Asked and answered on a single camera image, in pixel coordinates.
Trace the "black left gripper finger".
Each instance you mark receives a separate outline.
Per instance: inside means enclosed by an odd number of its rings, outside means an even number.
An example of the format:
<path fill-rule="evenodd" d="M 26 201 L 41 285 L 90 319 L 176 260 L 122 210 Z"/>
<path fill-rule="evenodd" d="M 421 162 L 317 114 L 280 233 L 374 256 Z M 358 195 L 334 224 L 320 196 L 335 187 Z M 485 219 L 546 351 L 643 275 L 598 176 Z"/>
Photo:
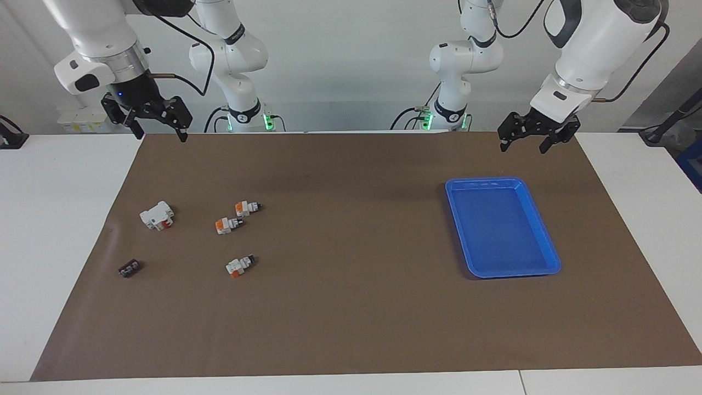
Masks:
<path fill-rule="evenodd" d="M 505 153 L 516 140 L 532 135 L 536 120 L 529 114 L 511 112 L 498 127 L 500 150 Z"/>
<path fill-rule="evenodd" d="M 541 154 L 546 154 L 549 149 L 559 143 L 568 143 L 581 127 L 581 122 L 568 122 L 559 130 L 549 130 L 545 140 L 539 145 Z"/>

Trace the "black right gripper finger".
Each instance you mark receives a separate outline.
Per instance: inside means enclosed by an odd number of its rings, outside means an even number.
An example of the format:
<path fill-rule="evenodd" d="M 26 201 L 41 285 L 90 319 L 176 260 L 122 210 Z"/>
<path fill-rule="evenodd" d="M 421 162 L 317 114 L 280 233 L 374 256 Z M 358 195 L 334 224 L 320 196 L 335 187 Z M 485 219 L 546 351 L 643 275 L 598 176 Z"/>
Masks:
<path fill-rule="evenodd" d="M 181 97 L 151 100 L 144 105 L 144 115 L 146 119 L 156 120 L 172 128 L 181 143 L 188 139 L 188 128 L 193 116 Z"/>
<path fill-rule="evenodd" d="M 105 93 L 105 95 L 103 95 L 101 105 L 113 125 L 120 125 L 128 128 L 137 139 L 143 139 L 145 132 L 138 120 L 136 120 L 136 113 L 134 110 L 128 110 L 127 113 L 124 113 L 123 108 L 118 104 L 111 93 Z"/>

